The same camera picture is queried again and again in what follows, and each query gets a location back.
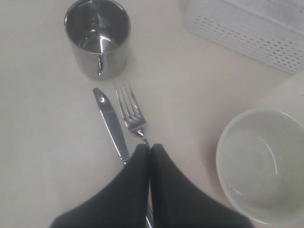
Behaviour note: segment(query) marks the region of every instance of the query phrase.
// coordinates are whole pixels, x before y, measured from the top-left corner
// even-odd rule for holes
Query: perforated basket
[[[197,35],[279,70],[304,70],[304,33],[274,19],[225,0],[191,0],[184,23]]]

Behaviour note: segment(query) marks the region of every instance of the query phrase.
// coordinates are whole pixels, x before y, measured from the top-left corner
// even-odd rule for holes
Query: white plastic basket
[[[296,74],[304,70],[304,1],[276,1],[301,1],[303,5],[279,8],[269,0],[191,0],[184,23],[197,35]]]

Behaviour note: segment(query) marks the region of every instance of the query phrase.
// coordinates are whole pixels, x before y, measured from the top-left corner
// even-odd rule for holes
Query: cup rim
[[[233,197],[231,196],[231,194],[228,191],[228,187],[225,184],[224,178],[222,176],[222,172],[221,172],[221,164],[219,162],[220,160],[220,149],[222,148],[222,144],[224,142],[224,140],[226,139],[227,135],[231,132],[231,129],[235,126],[236,123],[238,123],[240,120],[254,115],[254,114],[262,114],[262,113],[269,113],[269,114],[279,114],[281,116],[285,116],[289,119],[289,121],[292,121],[294,123],[296,123],[298,126],[300,126],[303,130],[304,127],[302,124],[300,124],[296,119],[294,119],[292,116],[290,116],[289,114],[282,112],[282,111],[277,111],[277,110],[272,110],[272,109],[251,109],[251,110],[247,110],[245,112],[242,112],[241,114],[237,115],[235,118],[233,118],[228,125],[225,127],[224,131],[222,132],[220,139],[218,141],[218,146],[217,146],[217,150],[216,150],[216,167],[217,167],[217,173],[218,173],[218,179],[219,182],[221,184],[221,187],[226,195],[226,197],[228,198],[228,200],[230,201],[230,203],[232,204],[232,206],[241,214],[249,217],[250,219],[260,222],[264,225],[270,226],[270,227],[286,227],[286,226],[290,226],[296,222],[298,222],[299,220],[301,220],[301,216],[295,217],[295,218],[289,218],[289,219],[285,219],[283,222],[267,222],[267,221],[262,221],[260,218],[256,218],[255,216],[252,216],[252,214],[250,212],[247,212],[246,210],[242,209],[241,206],[239,206],[239,204],[237,203],[236,200],[233,199]]]
[[[124,9],[124,7],[122,7],[122,6],[121,6],[118,2],[116,2],[115,0],[96,0],[96,1],[108,1],[108,2],[114,3],[117,7],[119,7],[122,11],[125,12],[125,14],[126,14],[126,16],[127,16],[127,19],[128,19],[129,29],[128,29],[128,34],[126,35],[126,38],[124,39],[124,41],[123,41],[119,46],[115,47],[115,48],[112,49],[112,50],[103,52],[103,53],[101,53],[101,52],[97,53],[97,52],[87,51],[87,50],[81,48],[80,46],[78,46],[78,45],[71,39],[71,37],[69,36],[69,34],[68,34],[67,30],[66,30],[66,29],[67,29],[67,23],[66,23],[66,22],[67,22],[67,17],[68,17],[68,15],[69,15],[70,11],[71,11],[74,7],[76,7],[76,6],[78,6],[78,5],[81,5],[81,4],[85,3],[85,2],[89,2],[89,1],[92,1],[92,0],[78,0],[78,1],[74,2],[74,3],[68,8],[68,10],[66,11],[65,18],[64,18],[64,29],[65,29],[66,36],[68,37],[68,39],[71,41],[71,43],[72,43],[74,46],[76,46],[78,49],[83,50],[83,51],[85,51],[85,52],[87,52],[87,53],[91,53],[91,54],[95,54],[95,55],[104,55],[104,54],[111,53],[111,52],[117,50],[117,49],[118,49],[119,47],[121,47],[122,45],[124,45],[124,43],[129,39],[129,36],[130,36],[130,33],[131,33],[131,20],[130,20],[129,14],[128,14],[127,11]]]

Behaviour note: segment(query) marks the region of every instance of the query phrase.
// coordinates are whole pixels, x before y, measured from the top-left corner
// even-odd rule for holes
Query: white bowl
[[[241,213],[272,227],[304,218],[304,129],[279,111],[232,120],[217,148],[219,181]]]

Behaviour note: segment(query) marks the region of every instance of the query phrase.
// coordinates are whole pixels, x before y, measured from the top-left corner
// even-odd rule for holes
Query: bowl rim
[[[294,123],[296,123],[298,126],[300,126],[303,129],[304,132],[304,127],[302,124],[300,124],[296,119],[294,119],[292,116],[290,116],[289,114],[283,112],[283,111],[277,111],[277,110],[272,110],[272,109],[250,109],[247,110],[245,112],[240,113],[239,115],[237,115],[236,117],[234,117],[229,123],[228,125],[225,127],[224,131],[222,132],[219,141],[218,141],[218,145],[217,145],[217,150],[216,150],[216,168],[217,168],[217,173],[218,173],[218,179],[219,182],[222,186],[222,189],[226,195],[226,197],[228,198],[228,200],[230,201],[230,203],[232,204],[232,206],[241,214],[249,217],[250,219],[260,222],[264,225],[267,226],[271,226],[271,227],[286,227],[286,226],[290,226],[294,223],[296,223],[297,221],[301,220],[301,216],[295,217],[295,218],[290,218],[290,219],[286,219],[283,222],[267,222],[267,221],[262,221],[260,218],[257,218],[255,216],[252,216],[252,214],[246,210],[244,210],[241,206],[239,206],[239,204],[233,199],[233,197],[231,196],[231,194],[229,193],[228,187],[225,184],[222,172],[221,172],[221,165],[220,165],[220,150],[222,148],[222,144],[224,142],[224,140],[226,139],[227,135],[231,132],[232,128],[236,125],[236,123],[238,123],[239,121],[243,120],[244,118],[247,118],[249,116],[255,115],[255,114],[263,114],[263,113],[268,113],[268,114],[278,114],[282,117],[285,117],[286,119],[289,119],[289,121],[292,121]]]

